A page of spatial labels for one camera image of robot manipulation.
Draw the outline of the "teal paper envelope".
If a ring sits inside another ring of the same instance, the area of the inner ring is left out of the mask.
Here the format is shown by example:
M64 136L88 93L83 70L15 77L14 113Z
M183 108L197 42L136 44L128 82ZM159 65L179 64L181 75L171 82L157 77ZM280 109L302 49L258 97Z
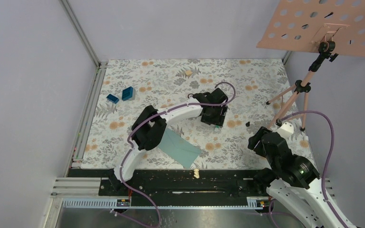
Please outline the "teal paper envelope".
M169 128L166 128L157 147L184 168L190 168L202 152L200 148L195 147Z

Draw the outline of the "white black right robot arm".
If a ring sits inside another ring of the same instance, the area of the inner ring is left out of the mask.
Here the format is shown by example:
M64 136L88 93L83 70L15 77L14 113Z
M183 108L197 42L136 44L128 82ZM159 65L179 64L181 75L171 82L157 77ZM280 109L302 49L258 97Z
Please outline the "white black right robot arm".
M323 188L313 163L292 153L286 139L293 132L285 123L275 131L261 127L249 138L248 148L269 163L254 176L254 191L280 202L307 228L355 227Z

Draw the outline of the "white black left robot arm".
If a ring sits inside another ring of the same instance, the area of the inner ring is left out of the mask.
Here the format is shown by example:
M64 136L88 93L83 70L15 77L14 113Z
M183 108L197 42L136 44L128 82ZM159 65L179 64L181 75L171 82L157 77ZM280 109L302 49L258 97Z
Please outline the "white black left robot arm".
M114 174L109 176L110 189L116 195L128 191L127 181L132 178L143 155L160 144L168 126L200 117L202 123L222 127L229 102L231 99L220 88L215 88L212 92L192 94L185 102L168 108L145 107L133 123L127 138L131 148L114 167Z

